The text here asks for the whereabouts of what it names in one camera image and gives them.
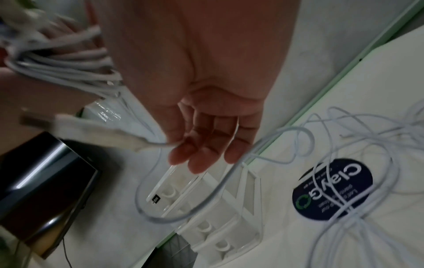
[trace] sticker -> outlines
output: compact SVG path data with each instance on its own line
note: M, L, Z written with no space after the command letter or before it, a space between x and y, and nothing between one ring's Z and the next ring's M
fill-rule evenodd
M158 195L155 195L151 201L153 202L153 204L157 204L159 200L160 200L160 197Z
M326 221L339 210L339 207L322 196L322 193L315 187L312 174L310 174L312 170L313 168L308 170L300 179L304 179L307 174L310 178L304 180L293 190L293 205L299 214L308 219ZM353 159L335 159L330 163L329 170L334 188L346 201L356 197L373 183L371 171L367 166ZM315 173L315 179L325 194L340 201L327 180L326 167ZM367 198L368 195L364 196L352 206L356 208ZM345 215L347 212L343 212L339 218Z

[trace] blue circular label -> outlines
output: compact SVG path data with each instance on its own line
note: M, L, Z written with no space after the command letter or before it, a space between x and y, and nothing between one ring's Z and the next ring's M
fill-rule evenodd
M339 210L339 207L322 196L321 192L315 187L312 180L312 170L313 168L300 178L302 183L293 190L293 205L297 212L306 218L321 221L329 220ZM353 159L335 159L330 163L329 170L334 188L346 201L356 197L373 183L371 171L367 166ZM319 188L325 194L340 201L330 187L326 167L315 173L315 179ZM356 208L367 198L368 195L364 196L353 203L352 206ZM347 212L343 212L339 218L346 214Z

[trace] skin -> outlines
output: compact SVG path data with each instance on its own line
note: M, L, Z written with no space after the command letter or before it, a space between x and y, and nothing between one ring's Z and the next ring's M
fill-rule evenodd
M125 84L169 142L184 140L170 164L200 173L222 154L236 162L254 142L299 1L92 3Z

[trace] person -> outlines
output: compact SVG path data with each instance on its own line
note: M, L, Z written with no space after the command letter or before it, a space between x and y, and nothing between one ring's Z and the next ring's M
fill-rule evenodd
M290 45L298 0L92 0L102 38L126 86L158 122L172 165L193 173L252 146L264 101ZM96 96L0 69L0 153L37 134L26 107L73 113Z

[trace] concrete floor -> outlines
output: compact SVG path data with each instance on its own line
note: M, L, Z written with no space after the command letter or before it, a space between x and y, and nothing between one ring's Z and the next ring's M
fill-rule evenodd
M302 1L292 45L266 101L258 135L287 122L412 2ZM134 188L155 156L156 152L126 154L118 163L119 174L110 173L99 182L66 236L74 267L129 267L164 237L164 229L171 229L144 222L133 205ZM163 157L145 185L146 192L167 167ZM66 267L62 249L48 262L53 267Z

